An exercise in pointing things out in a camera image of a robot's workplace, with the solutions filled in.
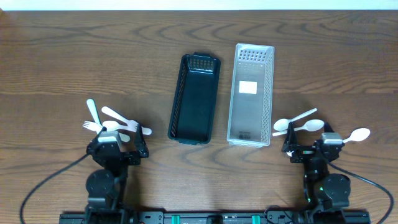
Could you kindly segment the clear plastic basket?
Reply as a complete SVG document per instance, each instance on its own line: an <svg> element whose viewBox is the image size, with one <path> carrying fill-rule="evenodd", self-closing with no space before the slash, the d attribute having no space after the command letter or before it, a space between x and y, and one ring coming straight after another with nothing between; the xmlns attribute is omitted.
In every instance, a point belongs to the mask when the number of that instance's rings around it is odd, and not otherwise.
<svg viewBox="0 0 398 224"><path fill-rule="evenodd" d="M231 84L227 141L264 147L271 143L274 47L236 45ZM239 82L257 83L257 93L239 93Z"/></svg>

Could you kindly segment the white plastic fork top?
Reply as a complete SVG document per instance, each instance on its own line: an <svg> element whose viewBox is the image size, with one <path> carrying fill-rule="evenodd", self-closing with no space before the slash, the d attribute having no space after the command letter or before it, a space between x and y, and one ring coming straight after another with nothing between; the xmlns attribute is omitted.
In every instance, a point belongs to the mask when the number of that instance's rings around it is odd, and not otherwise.
<svg viewBox="0 0 398 224"><path fill-rule="evenodd" d="M111 109L111 108L109 108L107 106L102 107L101 111L104 114L106 114L106 115L108 115L108 116L110 116L112 118L115 118L115 119L117 119L119 121L122 121L123 123L125 123L125 125L128 125L128 126L132 126L133 122L135 122L134 120L126 119L125 117L123 117L122 115L117 113L115 110L113 110L113 109Z"/></svg>

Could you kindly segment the white plastic fork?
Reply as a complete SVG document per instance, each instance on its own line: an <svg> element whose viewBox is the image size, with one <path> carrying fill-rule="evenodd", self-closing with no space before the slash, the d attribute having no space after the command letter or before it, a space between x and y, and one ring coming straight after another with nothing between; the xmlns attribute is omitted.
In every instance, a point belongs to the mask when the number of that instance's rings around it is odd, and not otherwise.
<svg viewBox="0 0 398 224"><path fill-rule="evenodd" d="M106 115L108 115L108 116L110 116L112 118L115 118L115 119L117 119L119 121L122 121L123 123L125 123L125 125L128 125L128 126L132 126L133 122L135 122L134 120L126 119L125 117L123 117L122 115L117 113L115 110L113 110L113 109L111 109L111 108L109 108L107 106L102 107L101 111L104 114L106 114Z"/></svg>
<svg viewBox="0 0 398 224"><path fill-rule="evenodd" d="M102 125L104 127L106 127L108 131L116 131L116 130L119 130L119 129L123 129L123 130L126 130L126 131L131 131L131 132L135 132L136 133L139 123L133 122L132 126L128 126L128 125L121 125L121 124L119 124L116 121L104 121L102 123ZM151 135L152 134L152 130L150 128L142 127L141 129L142 129L142 133L144 135Z"/></svg>
<svg viewBox="0 0 398 224"><path fill-rule="evenodd" d="M101 125L92 121L85 121L83 123L83 127L97 133L99 133L103 128ZM131 140L131 138L126 134L119 133L119 136L123 142L129 142Z"/></svg>

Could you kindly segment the white plastic fork left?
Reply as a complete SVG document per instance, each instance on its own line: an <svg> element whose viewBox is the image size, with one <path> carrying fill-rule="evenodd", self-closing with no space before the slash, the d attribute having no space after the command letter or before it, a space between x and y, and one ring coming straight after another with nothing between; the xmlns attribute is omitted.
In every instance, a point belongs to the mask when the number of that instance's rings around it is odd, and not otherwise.
<svg viewBox="0 0 398 224"><path fill-rule="evenodd" d="M103 128L101 125L92 121L85 121L83 123L83 127L97 133L99 133ZM129 142L131 140L131 138L126 134L119 133L119 136L123 142Z"/></svg>

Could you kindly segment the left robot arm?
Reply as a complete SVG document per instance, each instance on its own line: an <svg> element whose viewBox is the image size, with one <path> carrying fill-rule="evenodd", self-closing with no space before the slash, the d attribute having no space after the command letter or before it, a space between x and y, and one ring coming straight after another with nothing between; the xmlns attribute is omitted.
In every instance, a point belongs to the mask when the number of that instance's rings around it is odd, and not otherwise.
<svg viewBox="0 0 398 224"><path fill-rule="evenodd" d="M128 178L128 167L138 166L142 158L149 157L142 127L138 126L135 151L122 152L121 138L117 131L103 128L86 148L88 155L102 168L94 171L86 180L88 205L83 223L139 223L136 211L123 205Z"/></svg>

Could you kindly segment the white label in basket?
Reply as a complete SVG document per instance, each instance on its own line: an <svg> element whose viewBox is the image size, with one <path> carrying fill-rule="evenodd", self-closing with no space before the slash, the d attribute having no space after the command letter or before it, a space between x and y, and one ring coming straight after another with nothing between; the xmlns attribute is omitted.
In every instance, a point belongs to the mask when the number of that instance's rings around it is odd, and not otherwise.
<svg viewBox="0 0 398 224"><path fill-rule="evenodd" d="M238 90L239 93L255 95L257 93L257 83L249 81L240 81Z"/></svg>

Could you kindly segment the black mounting rail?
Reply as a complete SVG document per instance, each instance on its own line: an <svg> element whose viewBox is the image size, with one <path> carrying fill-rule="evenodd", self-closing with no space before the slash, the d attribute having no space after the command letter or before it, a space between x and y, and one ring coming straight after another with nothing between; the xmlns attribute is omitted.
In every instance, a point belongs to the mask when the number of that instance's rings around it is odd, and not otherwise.
<svg viewBox="0 0 398 224"><path fill-rule="evenodd" d="M300 217L296 212L269 210L254 213L163 213L139 212L129 218L120 215L85 215L84 213L64 213L60 224L84 223L127 223L127 224L265 224L265 223L370 223L367 212L327 212L315 214L314 218Z"/></svg>

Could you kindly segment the black plastic basket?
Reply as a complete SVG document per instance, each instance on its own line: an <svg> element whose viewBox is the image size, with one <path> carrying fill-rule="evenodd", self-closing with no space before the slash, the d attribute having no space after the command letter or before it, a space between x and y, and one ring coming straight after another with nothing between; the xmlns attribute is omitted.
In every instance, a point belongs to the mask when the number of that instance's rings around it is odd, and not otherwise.
<svg viewBox="0 0 398 224"><path fill-rule="evenodd" d="M211 140L221 61L209 54L181 58L168 137L180 144Z"/></svg>

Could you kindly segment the white plastic spoon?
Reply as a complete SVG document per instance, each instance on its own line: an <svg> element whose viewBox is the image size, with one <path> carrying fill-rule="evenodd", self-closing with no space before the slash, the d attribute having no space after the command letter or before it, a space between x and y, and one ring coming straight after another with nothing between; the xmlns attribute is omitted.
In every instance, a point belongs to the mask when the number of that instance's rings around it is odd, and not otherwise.
<svg viewBox="0 0 398 224"><path fill-rule="evenodd" d="M350 141L360 142L369 137L371 131L368 128L355 129L348 138L343 140L343 143Z"/></svg>
<svg viewBox="0 0 398 224"><path fill-rule="evenodd" d="M298 116L296 116L296 117L294 117L292 119L287 119L287 118L279 119L279 120L277 120L274 123L273 128L276 131L286 130L288 128L290 122L302 119L302 118L304 118L306 116L309 116L309 115L313 114L314 112L316 112L317 110L318 110L317 108L311 109L311 110L306 111L306 112L304 112L304 113L302 113L302 114L300 114L300 115L298 115Z"/></svg>
<svg viewBox="0 0 398 224"><path fill-rule="evenodd" d="M319 129L323 128L324 124L325 124L324 121L322 121L320 119L312 119L310 121L307 121L303 126L294 128L294 131L305 130L305 131L314 132L314 131L318 131ZM284 134L287 134L287 130L272 133L272 136L281 136Z"/></svg>

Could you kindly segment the white plastic fork middle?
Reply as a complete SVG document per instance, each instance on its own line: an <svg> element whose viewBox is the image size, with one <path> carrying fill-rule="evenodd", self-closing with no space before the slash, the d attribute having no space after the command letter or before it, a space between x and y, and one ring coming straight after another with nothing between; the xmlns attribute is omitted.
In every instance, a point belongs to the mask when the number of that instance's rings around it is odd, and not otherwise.
<svg viewBox="0 0 398 224"><path fill-rule="evenodd" d="M104 127L106 127L108 131L116 131L116 130L119 130L119 129L123 129L123 130L126 130L126 131L131 131L131 132L135 132L136 133L139 123L133 122L132 126L128 126L128 125L121 125L121 124L119 124L116 121L104 121L102 123L102 125ZM141 129L142 129L142 133L144 135L151 135L152 134L152 130L150 128L142 127Z"/></svg>

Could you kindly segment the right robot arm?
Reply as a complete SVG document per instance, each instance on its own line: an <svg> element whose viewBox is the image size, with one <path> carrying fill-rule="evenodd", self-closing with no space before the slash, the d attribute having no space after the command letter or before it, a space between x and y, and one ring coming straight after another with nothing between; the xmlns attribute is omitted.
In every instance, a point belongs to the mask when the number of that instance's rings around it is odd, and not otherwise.
<svg viewBox="0 0 398 224"><path fill-rule="evenodd" d="M342 137L326 123L324 133L311 146L298 143L290 122L282 151L290 154L291 163L304 167L303 191L308 205L294 212L294 223L347 223L344 208L349 205L351 182L348 176L331 173L328 163L339 158Z"/></svg>

